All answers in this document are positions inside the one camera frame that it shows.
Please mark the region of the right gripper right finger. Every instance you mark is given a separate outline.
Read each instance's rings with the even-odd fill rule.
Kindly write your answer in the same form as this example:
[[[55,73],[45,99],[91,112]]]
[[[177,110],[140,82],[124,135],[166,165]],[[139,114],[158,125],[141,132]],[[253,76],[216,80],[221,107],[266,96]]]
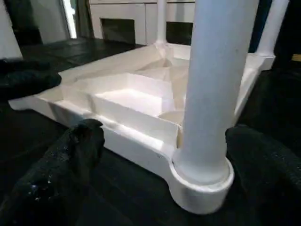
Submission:
[[[262,226],[301,224],[301,159],[274,138],[245,125],[225,132],[227,151]]]

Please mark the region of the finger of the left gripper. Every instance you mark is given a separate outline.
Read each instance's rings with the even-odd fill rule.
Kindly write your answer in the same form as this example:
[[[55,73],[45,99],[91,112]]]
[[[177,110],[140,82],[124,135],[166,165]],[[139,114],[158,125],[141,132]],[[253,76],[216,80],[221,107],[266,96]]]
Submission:
[[[0,77],[0,100],[9,101],[35,95],[60,85],[61,81],[61,76],[54,72],[10,72]]]
[[[23,60],[20,58],[3,58],[0,60],[0,73],[10,73],[24,70],[48,70],[48,63]]]

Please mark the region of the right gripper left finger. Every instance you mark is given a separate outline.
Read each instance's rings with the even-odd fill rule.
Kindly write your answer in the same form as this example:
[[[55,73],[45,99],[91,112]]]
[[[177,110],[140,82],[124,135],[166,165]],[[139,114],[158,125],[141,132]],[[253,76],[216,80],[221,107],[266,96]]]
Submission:
[[[0,206],[2,226],[74,226],[90,176],[105,144],[103,124],[84,119],[70,127],[17,180]]]

